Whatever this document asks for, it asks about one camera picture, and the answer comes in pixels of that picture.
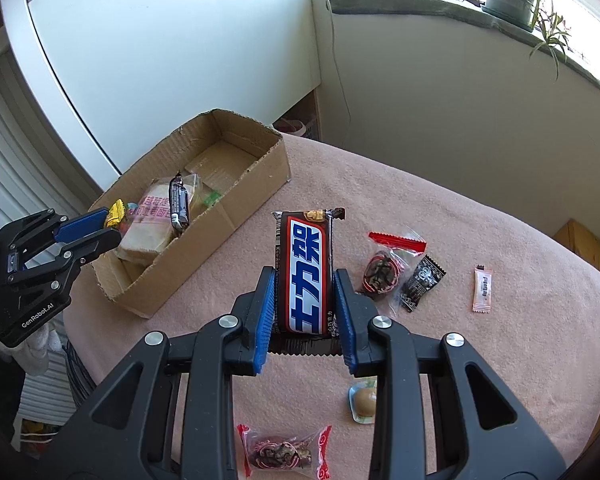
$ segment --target white cabinet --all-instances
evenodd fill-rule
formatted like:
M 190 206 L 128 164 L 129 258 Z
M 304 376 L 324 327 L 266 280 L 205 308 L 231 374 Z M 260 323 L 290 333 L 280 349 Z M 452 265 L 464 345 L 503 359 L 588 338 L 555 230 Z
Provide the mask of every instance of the white cabinet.
M 227 108 L 272 123 L 320 82 L 310 0 L 28 6 L 52 75 L 120 172 L 200 112 Z M 16 38 L 16 22 L 6 26 Z M 28 61 L 14 52 L 26 77 Z

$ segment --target metal screw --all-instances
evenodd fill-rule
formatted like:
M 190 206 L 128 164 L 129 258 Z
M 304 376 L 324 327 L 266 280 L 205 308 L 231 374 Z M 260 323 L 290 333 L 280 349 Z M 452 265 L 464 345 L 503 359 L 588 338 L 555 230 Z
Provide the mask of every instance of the metal screw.
M 227 314 L 226 316 L 222 316 L 218 319 L 218 323 L 223 328 L 233 328 L 238 324 L 238 318 L 232 316 L 231 314 Z
M 162 335 L 162 332 L 149 332 L 146 336 L 144 336 L 144 342 L 149 346 L 159 345 L 163 339 L 164 336 Z
M 464 344 L 464 337 L 456 332 L 452 332 L 446 335 L 445 341 L 449 346 L 462 346 Z
M 391 321 L 391 318 L 387 316 L 376 316 L 373 323 L 378 328 L 389 328 L 393 321 Z

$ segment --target yellow wrapper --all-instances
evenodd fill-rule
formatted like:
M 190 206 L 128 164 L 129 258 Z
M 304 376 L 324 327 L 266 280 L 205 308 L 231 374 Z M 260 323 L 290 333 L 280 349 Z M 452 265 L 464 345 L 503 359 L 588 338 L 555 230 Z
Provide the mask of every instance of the yellow wrapper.
M 125 217 L 126 208 L 122 200 L 117 199 L 116 203 L 111 206 L 107 217 L 104 219 L 104 227 L 117 227 Z

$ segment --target clear plastic wrapper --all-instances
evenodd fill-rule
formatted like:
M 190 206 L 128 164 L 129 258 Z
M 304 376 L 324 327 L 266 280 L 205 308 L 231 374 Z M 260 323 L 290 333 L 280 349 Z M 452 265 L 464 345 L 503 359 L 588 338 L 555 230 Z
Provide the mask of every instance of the clear plastic wrapper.
M 306 436 L 263 433 L 244 424 L 237 429 L 247 478 L 254 469 L 296 471 L 316 480 L 330 478 L 326 454 L 331 426 Z
M 408 277 L 416 259 L 424 254 L 427 243 L 406 228 L 402 236 L 370 232 L 377 245 L 362 276 L 362 293 L 375 301 L 390 297 Z
M 127 212 L 120 229 L 124 233 L 122 241 L 114 250 L 121 260 L 147 267 L 175 236 L 171 225 L 170 181 L 170 178 L 154 180 L 138 202 L 138 207 Z M 199 176 L 183 176 L 182 181 L 187 191 L 189 208 L 199 209 L 198 203 L 202 202 Z
M 378 378 L 367 377 L 349 388 L 349 407 L 358 424 L 373 424 L 376 420 Z

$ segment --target cardboard box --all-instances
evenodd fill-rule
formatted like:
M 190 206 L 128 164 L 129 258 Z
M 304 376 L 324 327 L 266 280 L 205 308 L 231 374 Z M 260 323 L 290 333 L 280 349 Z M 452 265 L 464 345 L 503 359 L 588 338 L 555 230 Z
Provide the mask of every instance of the cardboard box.
M 581 223 L 569 220 L 554 240 L 600 270 L 600 240 Z
M 138 276 L 113 255 L 93 263 L 108 298 L 151 317 L 184 281 L 260 206 L 291 178 L 282 136 L 225 110 L 198 115 L 163 139 L 106 191 L 91 209 L 116 199 L 137 202 L 154 178 L 183 168 L 197 172 L 222 197 L 196 218 Z

